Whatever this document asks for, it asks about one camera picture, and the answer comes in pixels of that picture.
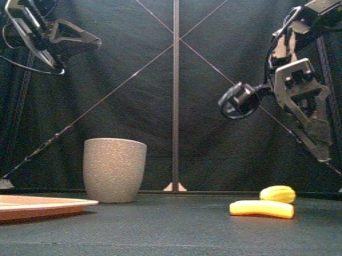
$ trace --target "gray cup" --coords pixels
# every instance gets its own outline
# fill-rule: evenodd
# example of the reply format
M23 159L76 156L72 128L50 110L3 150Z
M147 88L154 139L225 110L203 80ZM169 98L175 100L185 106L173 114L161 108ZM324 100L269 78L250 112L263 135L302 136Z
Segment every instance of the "gray cup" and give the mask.
M84 142L83 179L88 198L102 203L133 202L142 186L147 146L118 138Z

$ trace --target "metal pole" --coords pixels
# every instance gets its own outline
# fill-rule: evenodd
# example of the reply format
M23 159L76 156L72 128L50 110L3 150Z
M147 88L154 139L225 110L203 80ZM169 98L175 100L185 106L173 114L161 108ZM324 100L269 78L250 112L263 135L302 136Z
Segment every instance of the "metal pole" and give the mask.
M179 191L179 0L174 0L173 191Z

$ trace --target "black backdrop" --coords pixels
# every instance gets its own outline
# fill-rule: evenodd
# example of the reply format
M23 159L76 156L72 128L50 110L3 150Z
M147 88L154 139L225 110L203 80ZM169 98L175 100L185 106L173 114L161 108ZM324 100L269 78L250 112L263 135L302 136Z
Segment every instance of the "black backdrop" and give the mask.
M181 0L181 36L223 2ZM183 40L233 82L257 85L271 34L291 7L305 2L226 1ZM74 130L14 173L16 187L83 188L83 143L94 137L147 144L142 189L162 190L173 181L174 54L173 48L166 49L174 39L165 27L173 29L173 5L171 0L60 0L54 16L99 36L103 47L72 57L63 77L32 73L28 84L22 83L23 72L2 63L3 74L11 74L2 78L7 93L2 100L3 173L118 88ZM194 191L257 191L282 183L302 191L338 191L338 176L265 111L239 121L221 116L217 101L233 84L182 42L179 53L178 174L183 186ZM39 61L35 67L44 68ZM14 122L24 86L23 112ZM285 122L275 100L266 98L262 105Z

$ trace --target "plate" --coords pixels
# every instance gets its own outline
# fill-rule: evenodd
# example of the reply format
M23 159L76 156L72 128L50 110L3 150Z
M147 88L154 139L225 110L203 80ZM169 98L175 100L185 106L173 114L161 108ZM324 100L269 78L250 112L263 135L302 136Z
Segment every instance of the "plate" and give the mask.
M0 222L72 215L96 204L86 199L0 195Z

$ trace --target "yellow toy fruit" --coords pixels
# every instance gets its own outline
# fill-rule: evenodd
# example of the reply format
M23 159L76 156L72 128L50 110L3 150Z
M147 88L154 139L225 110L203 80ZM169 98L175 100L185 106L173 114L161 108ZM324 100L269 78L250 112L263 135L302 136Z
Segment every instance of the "yellow toy fruit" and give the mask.
M277 185L265 188L259 195L261 200L271 200L282 203L293 203L295 200L295 191L291 187Z
M294 206L287 203L269 200L241 200L230 204L231 215L266 215L291 219Z

